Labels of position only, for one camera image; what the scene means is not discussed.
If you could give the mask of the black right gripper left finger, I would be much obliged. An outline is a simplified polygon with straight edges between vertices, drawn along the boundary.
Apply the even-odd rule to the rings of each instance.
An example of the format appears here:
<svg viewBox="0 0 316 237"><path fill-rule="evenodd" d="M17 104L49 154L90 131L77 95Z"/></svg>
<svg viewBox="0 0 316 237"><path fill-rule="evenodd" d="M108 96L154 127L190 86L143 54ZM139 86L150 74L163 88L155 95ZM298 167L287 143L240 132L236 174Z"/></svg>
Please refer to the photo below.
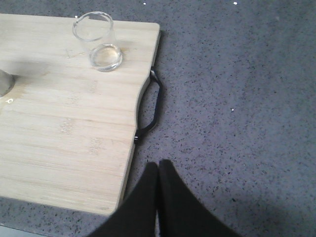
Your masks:
<svg viewBox="0 0 316 237"><path fill-rule="evenodd" d="M153 237L156 222L158 166L146 164L133 191L90 237Z"/></svg>

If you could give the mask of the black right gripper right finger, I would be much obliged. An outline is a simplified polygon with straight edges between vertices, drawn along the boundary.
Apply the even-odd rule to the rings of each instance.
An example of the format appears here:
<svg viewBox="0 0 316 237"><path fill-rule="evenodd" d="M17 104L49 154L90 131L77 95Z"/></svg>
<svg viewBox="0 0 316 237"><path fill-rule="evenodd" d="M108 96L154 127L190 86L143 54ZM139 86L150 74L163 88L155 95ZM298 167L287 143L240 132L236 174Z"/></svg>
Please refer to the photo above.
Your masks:
<svg viewBox="0 0 316 237"><path fill-rule="evenodd" d="M158 219L162 237L238 237L192 194L168 159L159 163Z"/></svg>

